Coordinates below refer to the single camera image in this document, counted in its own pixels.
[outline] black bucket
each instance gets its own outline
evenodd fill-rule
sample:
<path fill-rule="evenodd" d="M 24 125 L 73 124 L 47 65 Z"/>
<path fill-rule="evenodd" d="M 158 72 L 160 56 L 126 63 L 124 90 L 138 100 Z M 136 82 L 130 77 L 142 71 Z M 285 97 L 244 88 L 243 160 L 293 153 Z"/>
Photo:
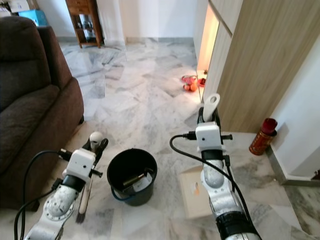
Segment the black bucket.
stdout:
<path fill-rule="evenodd" d="M 131 176 L 141 175 L 146 170 L 152 177 L 151 183 L 140 191 L 126 192 L 124 182 Z M 151 198 L 157 171 L 156 160 L 150 153 L 141 149 L 131 148 L 120 152 L 112 159 L 106 174 L 115 199 L 124 201 L 131 206 L 139 206 L 145 204 Z"/>

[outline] blue box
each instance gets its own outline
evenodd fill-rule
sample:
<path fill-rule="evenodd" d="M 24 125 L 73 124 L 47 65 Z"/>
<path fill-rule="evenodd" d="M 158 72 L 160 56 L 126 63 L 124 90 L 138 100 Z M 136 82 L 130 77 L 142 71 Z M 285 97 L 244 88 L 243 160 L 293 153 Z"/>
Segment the blue box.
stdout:
<path fill-rule="evenodd" d="M 41 10 L 29 10 L 29 11 L 20 11 L 19 12 L 20 17 L 25 17 L 27 19 L 31 19 L 34 21 L 35 25 L 38 26 L 48 26 L 48 22 L 46 19 L 46 15 Z"/>

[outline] sofa cushion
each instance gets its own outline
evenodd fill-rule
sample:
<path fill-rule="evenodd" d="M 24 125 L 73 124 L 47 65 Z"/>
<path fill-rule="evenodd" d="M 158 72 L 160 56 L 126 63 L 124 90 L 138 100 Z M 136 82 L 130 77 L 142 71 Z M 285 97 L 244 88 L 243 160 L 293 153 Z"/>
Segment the sofa cushion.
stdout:
<path fill-rule="evenodd" d="M 0 18 L 0 112 L 25 94 L 51 84 L 46 52 L 32 20 Z"/>
<path fill-rule="evenodd" d="M 46 86 L 18 98 L 0 113 L 0 174 L 9 167 L 59 92 L 55 85 Z"/>

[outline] brown sofa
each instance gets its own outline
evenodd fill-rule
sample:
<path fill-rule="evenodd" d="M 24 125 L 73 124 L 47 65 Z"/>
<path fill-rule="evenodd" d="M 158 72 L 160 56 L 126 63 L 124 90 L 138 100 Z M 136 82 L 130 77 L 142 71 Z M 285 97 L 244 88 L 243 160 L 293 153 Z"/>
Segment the brown sofa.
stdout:
<path fill-rule="evenodd" d="M 83 113 L 78 81 L 52 28 L 37 28 L 24 17 L 0 18 L 0 208 L 21 206 L 29 161 L 63 148 Z M 27 201 L 41 194 L 57 159 L 46 154 L 32 165 Z"/>

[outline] red thermos flask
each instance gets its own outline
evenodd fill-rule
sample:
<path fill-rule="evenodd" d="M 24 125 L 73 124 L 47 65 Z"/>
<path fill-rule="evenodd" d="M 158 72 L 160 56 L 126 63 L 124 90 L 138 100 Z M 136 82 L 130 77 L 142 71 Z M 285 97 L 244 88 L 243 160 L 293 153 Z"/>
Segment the red thermos flask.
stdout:
<path fill-rule="evenodd" d="M 270 145 L 272 139 L 277 135 L 277 121 L 273 118 L 266 118 L 260 131 L 256 134 L 249 150 L 254 155 L 262 155 Z"/>

